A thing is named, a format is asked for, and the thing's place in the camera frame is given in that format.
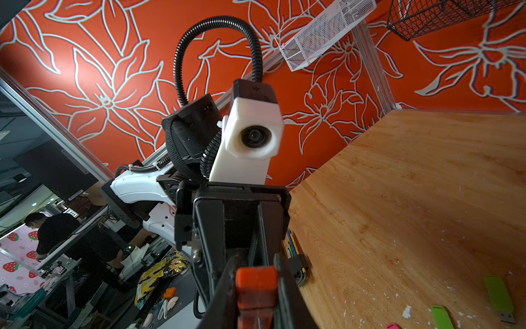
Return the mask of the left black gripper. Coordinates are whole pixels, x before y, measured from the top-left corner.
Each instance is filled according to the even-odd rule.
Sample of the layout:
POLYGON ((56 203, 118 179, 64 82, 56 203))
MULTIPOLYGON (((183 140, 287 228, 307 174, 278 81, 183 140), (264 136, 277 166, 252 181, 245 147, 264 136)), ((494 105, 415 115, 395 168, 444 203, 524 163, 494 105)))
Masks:
POLYGON ((204 304, 197 326, 238 328, 236 272, 274 265, 274 328, 318 329, 281 251, 291 195, 280 186, 183 181, 174 190, 174 240, 191 249, 191 270, 204 304))

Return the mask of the red usb drive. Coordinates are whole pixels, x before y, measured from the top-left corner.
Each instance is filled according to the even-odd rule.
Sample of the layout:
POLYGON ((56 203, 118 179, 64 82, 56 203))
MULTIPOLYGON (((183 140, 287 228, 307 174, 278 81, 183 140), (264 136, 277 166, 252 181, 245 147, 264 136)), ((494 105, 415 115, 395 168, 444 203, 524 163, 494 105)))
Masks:
POLYGON ((272 328, 278 302, 275 267, 241 267, 236 272, 235 284, 238 328, 272 328))

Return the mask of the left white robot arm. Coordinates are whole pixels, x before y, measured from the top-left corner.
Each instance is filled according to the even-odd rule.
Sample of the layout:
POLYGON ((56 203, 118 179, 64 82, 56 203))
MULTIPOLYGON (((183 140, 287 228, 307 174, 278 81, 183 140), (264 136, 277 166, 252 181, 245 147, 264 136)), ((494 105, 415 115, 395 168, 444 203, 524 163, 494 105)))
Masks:
POLYGON ((301 256, 282 251, 286 188, 189 180, 171 166, 123 166, 101 192, 128 226, 188 247, 205 306, 200 328, 316 327, 298 287, 301 256))

